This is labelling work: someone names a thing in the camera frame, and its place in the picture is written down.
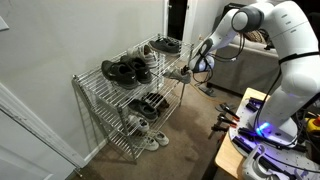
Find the gray couch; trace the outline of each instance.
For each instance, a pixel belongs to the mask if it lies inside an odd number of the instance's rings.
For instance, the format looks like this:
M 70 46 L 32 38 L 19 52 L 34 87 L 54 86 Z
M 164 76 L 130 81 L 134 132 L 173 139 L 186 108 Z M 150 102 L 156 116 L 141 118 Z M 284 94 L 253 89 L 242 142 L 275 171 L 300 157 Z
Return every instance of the gray couch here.
M 216 54 L 222 57 L 236 55 L 240 38 L 236 38 L 227 47 Z M 278 70 L 278 55 L 275 49 L 265 50 L 265 44 L 246 40 L 242 53 L 234 62 L 215 61 L 213 77 L 209 84 L 243 95 L 248 87 L 267 93 L 274 82 Z M 279 86 L 281 78 L 273 92 Z

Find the blue light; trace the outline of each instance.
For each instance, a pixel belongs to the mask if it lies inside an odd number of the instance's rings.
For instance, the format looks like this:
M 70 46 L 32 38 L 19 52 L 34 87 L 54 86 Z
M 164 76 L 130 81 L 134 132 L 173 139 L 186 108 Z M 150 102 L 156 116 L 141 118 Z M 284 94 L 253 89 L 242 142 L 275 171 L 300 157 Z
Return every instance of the blue light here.
M 263 123 L 260 127 L 256 129 L 256 132 L 258 133 L 259 136 L 262 136 L 261 131 L 267 127 L 269 127 L 270 124 L 268 122 Z

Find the shelf wire rack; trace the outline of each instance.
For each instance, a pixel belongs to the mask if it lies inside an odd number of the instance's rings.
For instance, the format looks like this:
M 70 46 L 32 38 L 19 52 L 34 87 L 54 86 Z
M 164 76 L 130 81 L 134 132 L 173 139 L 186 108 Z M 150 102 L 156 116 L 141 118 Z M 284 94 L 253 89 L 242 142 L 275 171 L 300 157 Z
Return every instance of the shelf wire rack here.
M 108 142 L 114 144 L 126 154 L 132 156 L 136 160 L 146 146 L 145 138 L 148 133 L 138 131 L 137 123 L 133 123 L 128 118 L 129 114 L 144 118 L 141 114 L 131 110 L 128 104 L 134 100 L 146 100 L 154 108 L 160 107 L 164 101 L 170 106 L 165 111 L 160 112 L 161 115 L 155 122 L 150 122 L 150 129 L 158 131 L 173 111 L 181 105 L 185 84 L 183 84 L 180 99 L 172 94 L 172 90 L 179 83 L 177 80 L 167 79 L 163 74 L 177 62 L 184 58 L 192 57 L 193 44 L 184 43 L 171 37 L 163 35 L 155 35 L 151 38 L 137 44 L 133 48 L 147 45 L 150 41 L 157 41 L 167 38 L 173 43 L 179 44 L 179 55 L 169 56 L 166 54 L 155 52 L 158 60 L 157 66 L 150 69 L 152 81 L 149 84 L 139 84 L 133 90 L 126 90 L 117 85 L 114 81 L 107 80 L 102 71 L 101 65 L 92 68 L 80 75 L 74 75 L 72 84 L 76 92 L 85 102 L 85 106 L 89 110 L 90 115 L 107 138 Z M 127 51 L 109 59 L 111 62 L 119 62 L 122 56 L 127 55 Z

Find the door frame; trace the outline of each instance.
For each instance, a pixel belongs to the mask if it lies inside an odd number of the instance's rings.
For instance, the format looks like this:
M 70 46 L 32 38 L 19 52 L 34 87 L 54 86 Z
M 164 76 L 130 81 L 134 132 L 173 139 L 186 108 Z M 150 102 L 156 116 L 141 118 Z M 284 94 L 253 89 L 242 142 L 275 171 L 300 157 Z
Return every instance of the door frame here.
M 0 105 L 19 119 L 19 124 L 33 135 L 45 142 L 50 148 L 69 161 L 71 164 L 84 167 L 87 163 L 72 147 L 61 139 L 47 124 L 23 104 L 0 82 Z
M 188 0 L 187 3 L 182 41 L 190 44 L 192 44 L 191 39 L 197 4 L 198 0 Z M 169 0 L 164 0 L 163 5 L 163 35 L 166 37 L 168 35 Z

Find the shelf leg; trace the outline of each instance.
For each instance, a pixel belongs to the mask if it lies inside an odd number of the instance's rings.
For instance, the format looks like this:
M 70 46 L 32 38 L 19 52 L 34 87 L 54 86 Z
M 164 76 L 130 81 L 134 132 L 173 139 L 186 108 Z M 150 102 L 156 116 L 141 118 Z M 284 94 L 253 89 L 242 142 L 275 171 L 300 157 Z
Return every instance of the shelf leg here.
M 186 84 L 183 84 L 182 86 L 182 91 L 181 91 L 181 96 L 180 96 L 180 102 L 179 102 L 179 107 L 181 106 L 181 102 L 182 102 L 182 98 L 183 98 L 183 94 L 184 94 L 184 88 L 185 88 Z

